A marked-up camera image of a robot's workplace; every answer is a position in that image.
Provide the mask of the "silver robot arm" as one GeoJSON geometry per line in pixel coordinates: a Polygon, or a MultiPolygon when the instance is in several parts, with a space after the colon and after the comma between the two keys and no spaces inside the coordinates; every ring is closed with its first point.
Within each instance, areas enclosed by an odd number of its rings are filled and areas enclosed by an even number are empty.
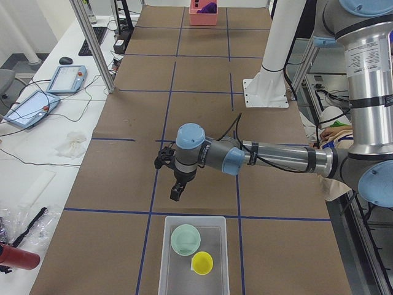
{"type": "Polygon", "coordinates": [[[318,1],[309,47],[341,46],[344,98],[321,103],[311,83],[296,82],[301,122],[319,145],[288,147],[223,135],[206,136],[198,124],[177,132],[168,166],[178,201],[197,170],[211,167],[237,175],[243,166],[263,165],[291,173],[315,173],[327,197],[352,190],[379,207],[392,206],[391,1],[318,1]]]}

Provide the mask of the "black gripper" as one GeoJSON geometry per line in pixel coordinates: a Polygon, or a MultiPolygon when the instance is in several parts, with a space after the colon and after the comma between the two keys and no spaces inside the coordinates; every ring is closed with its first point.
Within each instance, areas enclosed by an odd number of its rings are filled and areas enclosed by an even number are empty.
{"type": "Polygon", "coordinates": [[[185,186],[196,177],[196,170],[187,173],[180,170],[174,170],[174,177],[176,179],[176,184],[171,188],[170,199],[180,201],[185,186]]]}

